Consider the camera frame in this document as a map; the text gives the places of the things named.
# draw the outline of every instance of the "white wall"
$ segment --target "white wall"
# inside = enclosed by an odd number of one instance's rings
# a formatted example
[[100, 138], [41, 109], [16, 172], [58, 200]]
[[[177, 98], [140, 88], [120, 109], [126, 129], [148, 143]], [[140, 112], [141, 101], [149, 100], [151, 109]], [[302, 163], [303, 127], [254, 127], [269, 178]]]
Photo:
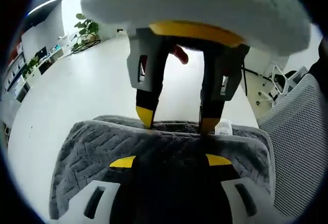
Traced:
[[44, 46], [47, 52], [57, 44], [59, 36], [64, 35], [62, 21], [62, 5], [58, 4], [43, 22], [30, 28], [22, 35], [23, 51], [26, 62], [29, 63]]
[[265, 52], [251, 47], [245, 57], [245, 67], [258, 74], [270, 76], [274, 65], [277, 65], [280, 69], [284, 69], [287, 61], [288, 57], [278, 56], [271, 52]]
[[299, 70], [305, 66], [308, 70], [319, 59], [318, 47], [322, 40], [322, 34], [318, 27], [311, 25], [311, 39], [309, 47], [289, 57], [283, 72], [288, 73], [291, 70]]
[[[82, 13], [81, 0], [63, 0], [61, 3], [61, 10], [63, 16], [64, 32], [67, 35], [74, 34], [79, 30], [74, 28], [74, 25], [79, 22], [76, 18], [76, 14]], [[116, 27], [99, 24], [98, 35], [101, 40], [106, 40], [116, 36]]]
[[62, 20], [65, 34], [71, 35], [77, 32], [74, 25], [78, 23], [75, 17], [77, 13], [82, 13], [80, 0], [63, 0], [61, 2]]
[[35, 27], [30, 28], [22, 35], [24, 57], [27, 63], [35, 56], [36, 52], [46, 46], [46, 35], [45, 22], [41, 22]]
[[64, 36], [62, 4], [58, 4], [45, 20], [47, 34], [47, 51], [57, 45], [59, 36]]

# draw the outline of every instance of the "yellow fingertip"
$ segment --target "yellow fingertip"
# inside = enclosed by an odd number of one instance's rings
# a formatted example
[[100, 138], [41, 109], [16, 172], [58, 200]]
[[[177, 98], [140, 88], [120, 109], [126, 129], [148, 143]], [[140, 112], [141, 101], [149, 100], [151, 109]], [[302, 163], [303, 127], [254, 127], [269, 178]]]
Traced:
[[228, 159], [223, 156], [206, 154], [210, 166], [230, 165], [232, 164]]
[[146, 128], [150, 128], [152, 125], [154, 111], [148, 110], [142, 107], [136, 107], [137, 114]]
[[220, 118], [203, 118], [200, 127], [201, 134], [208, 134], [220, 122]]
[[109, 166], [116, 168], [131, 168], [135, 156], [128, 156], [112, 162]]

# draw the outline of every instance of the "ceiling light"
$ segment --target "ceiling light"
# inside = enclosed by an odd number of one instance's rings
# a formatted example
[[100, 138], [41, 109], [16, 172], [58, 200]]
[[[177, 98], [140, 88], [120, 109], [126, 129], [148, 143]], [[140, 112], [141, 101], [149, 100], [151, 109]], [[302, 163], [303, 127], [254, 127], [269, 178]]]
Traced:
[[49, 3], [52, 3], [52, 2], [54, 2], [54, 1], [57, 1], [57, 0], [49, 0], [49, 1], [46, 1], [45, 3], [43, 3], [43, 4], [39, 5], [39, 6], [36, 6], [36, 7], [35, 7], [33, 10], [31, 10], [27, 15], [32, 14], [34, 11], [38, 10], [39, 8], [45, 6], [45, 5], [49, 4]]

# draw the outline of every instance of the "white floor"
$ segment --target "white floor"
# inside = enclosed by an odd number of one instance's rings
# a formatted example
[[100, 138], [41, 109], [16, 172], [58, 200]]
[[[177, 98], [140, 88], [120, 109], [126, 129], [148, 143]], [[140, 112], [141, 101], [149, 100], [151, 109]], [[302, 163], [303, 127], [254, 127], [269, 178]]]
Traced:
[[[268, 102], [261, 102], [256, 105], [256, 102], [260, 99], [265, 99], [263, 96], [259, 96], [258, 92], [264, 91], [269, 93], [273, 88], [273, 84], [270, 81], [265, 81], [262, 77], [256, 76], [250, 72], [246, 72], [246, 84], [247, 84], [247, 98], [251, 104], [255, 117], [261, 118], [270, 108], [271, 104]], [[244, 79], [240, 82], [241, 87], [245, 91]]]

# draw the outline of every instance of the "red object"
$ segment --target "red object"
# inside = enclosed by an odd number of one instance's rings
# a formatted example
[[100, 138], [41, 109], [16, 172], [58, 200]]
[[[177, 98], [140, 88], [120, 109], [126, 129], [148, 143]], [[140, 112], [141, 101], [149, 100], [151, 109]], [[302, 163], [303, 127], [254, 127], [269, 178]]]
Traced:
[[23, 32], [20, 33], [20, 36], [18, 37], [16, 43], [13, 45], [13, 48], [11, 49], [11, 51], [9, 53], [8, 60], [7, 60], [7, 65], [9, 65], [18, 56], [17, 46], [22, 41], [22, 34], [23, 34]]
[[183, 51], [183, 49], [180, 46], [175, 46], [170, 53], [175, 55], [182, 64], [188, 63], [189, 60], [188, 55]]

